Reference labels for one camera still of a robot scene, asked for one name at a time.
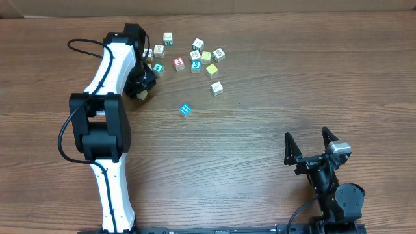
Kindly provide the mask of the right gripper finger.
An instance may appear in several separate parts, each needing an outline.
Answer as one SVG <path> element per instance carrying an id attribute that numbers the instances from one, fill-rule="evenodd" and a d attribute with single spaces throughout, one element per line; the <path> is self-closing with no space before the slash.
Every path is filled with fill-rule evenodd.
<path id="1" fill-rule="evenodd" d="M 285 134 L 285 155 L 284 155 L 284 165 L 294 165 L 297 163 L 298 159 L 303 157 L 302 152 L 300 151 L 299 147 L 297 146 L 294 138 L 290 134 L 290 132 L 286 132 Z"/>
<path id="2" fill-rule="evenodd" d="M 322 137 L 326 150 L 332 150 L 337 141 L 339 141 L 339 139 L 327 127 L 322 128 Z"/>

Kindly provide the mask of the white letter L block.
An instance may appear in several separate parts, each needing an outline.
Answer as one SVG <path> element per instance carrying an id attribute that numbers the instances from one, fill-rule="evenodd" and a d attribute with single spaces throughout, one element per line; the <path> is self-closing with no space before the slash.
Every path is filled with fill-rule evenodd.
<path id="1" fill-rule="evenodd" d="M 143 91 L 141 91 L 140 93 L 138 93 L 138 94 L 136 95 L 136 97 L 137 97 L 138 99 L 140 99 L 140 100 L 144 101 L 144 100 L 146 99 L 147 95 L 148 95 L 148 91 L 147 91 L 147 90 L 143 90 Z"/>

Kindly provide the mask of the blue symbol block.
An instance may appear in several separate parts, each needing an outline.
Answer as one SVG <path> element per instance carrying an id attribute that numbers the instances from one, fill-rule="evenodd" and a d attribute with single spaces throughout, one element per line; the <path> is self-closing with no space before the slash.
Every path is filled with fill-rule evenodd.
<path id="1" fill-rule="evenodd" d="M 187 103 L 184 103 L 179 108 L 179 112 L 182 115 L 182 117 L 187 118 L 191 114 L 191 112 L 192 112 L 192 107 L 189 106 Z"/>

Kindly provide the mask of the white block green edge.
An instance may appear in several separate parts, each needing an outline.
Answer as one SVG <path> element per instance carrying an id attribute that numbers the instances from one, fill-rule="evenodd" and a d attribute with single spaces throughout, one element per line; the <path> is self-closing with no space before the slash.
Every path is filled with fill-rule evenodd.
<path id="1" fill-rule="evenodd" d="M 224 91 L 224 88 L 220 81 L 211 84 L 211 92 L 214 96 L 221 94 Z"/>

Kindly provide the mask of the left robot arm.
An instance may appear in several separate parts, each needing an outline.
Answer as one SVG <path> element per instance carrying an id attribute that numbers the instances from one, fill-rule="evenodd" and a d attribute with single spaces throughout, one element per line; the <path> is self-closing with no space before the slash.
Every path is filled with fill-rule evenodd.
<path id="1" fill-rule="evenodd" d="M 126 158 L 131 128 L 122 96 L 136 99 L 151 90 L 157 76 L 146 64 L 150 39 L 138 24 L 110 32 L 99 42 L 101 64 L 92 82 L 69 99 L 70 115 L 63 128 L 73 127 L 81 163 L 94 172 L 103 210 L 99 233 L 138 233 L 127 187 Z"/>

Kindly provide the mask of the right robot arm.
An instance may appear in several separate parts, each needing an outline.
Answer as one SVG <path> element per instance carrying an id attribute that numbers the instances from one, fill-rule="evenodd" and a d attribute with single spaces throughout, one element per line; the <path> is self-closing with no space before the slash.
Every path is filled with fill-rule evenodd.
<path id="1" fill-rule="evenodd" d="M 304 157 L 292 135 L 285 134 L 284 164 L 295 165 L 295 174 L 307 176 L 315 196 L 293 213 L 283 230 L 286 233 L 366 233 L 365 226 L 357 223 L 362 217 L 365 190 L 355 183 L 339 184 L 335 174 L 350 158 L 352 148 L 327 127 L 322 128 L 322 137 L 324 151 Z M 321 215 L 310 218 L 302 227 L 295 227 L 293 221 L 298 213 L 314 202 L 318 202 Z"/>

